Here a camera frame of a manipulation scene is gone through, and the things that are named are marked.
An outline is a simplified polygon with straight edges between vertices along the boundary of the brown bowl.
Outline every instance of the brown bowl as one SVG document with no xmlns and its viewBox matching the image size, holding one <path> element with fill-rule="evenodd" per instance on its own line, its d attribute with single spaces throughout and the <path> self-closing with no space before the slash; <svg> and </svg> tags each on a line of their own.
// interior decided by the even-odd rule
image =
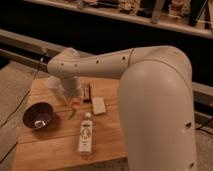
<svg viewBox="0 0 213 171">
<path fill-rule="evenodd" d="M 29 128 L 40 129 L 52 121 L 53 114 L 53 108 L 50 104 L 36 103 L 25 111 L 23 122 Z"/>
</svg>

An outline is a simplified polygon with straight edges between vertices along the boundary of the black dot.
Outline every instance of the black dot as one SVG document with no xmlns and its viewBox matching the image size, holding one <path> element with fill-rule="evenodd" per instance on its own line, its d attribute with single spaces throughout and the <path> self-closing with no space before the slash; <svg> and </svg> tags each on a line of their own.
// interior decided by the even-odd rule
<svg viewBox="0 0 213 171">
<path fill-rule="evenodd" d="M 189 169 L 191 170 L 193 167 L 194 167 L 194 163 L 191 163 L 190 165 L 189 165 Z"/>
<path fill-rule="evenodd" d="M 189 129 L 189 128 L 191 128 L 191 126 L 192 126 L 192 123 L 189 122 L 189 123 L 187 123 L 187 124 L 185 125 L 185 128 L 186 128 L 186 129 Z"/>
</svg>

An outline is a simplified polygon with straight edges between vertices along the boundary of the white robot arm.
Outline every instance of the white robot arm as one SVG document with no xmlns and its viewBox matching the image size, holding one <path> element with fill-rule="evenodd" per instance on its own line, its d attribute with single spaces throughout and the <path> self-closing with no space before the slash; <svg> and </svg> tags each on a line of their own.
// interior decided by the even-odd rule
<svg viewBox="0 0 213 171">
<path fill-rule="evenodd" d="M 131 171 L 196 171 L 191 65 L 172 46 L 88 58 L 59 54 L 50 74 L 72 91 L 74 76 L 120 80 L 118 107 Z"/>
</svg>

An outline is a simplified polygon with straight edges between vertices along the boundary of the wooden tabletop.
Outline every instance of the wooden tabletop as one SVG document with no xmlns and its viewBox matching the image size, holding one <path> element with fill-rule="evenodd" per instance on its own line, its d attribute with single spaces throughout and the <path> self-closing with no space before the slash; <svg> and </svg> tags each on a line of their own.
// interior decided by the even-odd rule
<svg viewBox="0 0 213 171">
<path fill-rule="evenodd" d="M 48 102 L 54 108 L 55 118 L 41 130 L 20 126 L 12 170 L 52 170 L 127 156 L 117 109 L 118 80 L 81 78 L 82 83 L 90 83 L 92 97 L 104 98 L 107 109 L 107 114 L 92 117 L 93 144 L 88 157 L 81 156 L 77 149 L 80 124 L 85 112 L 92 112 L 91 103 L 83 104 L 69 120 L 70 108 L 45 87 L 45 80 L 33 82 L 27 105 Z"/>
</svg>

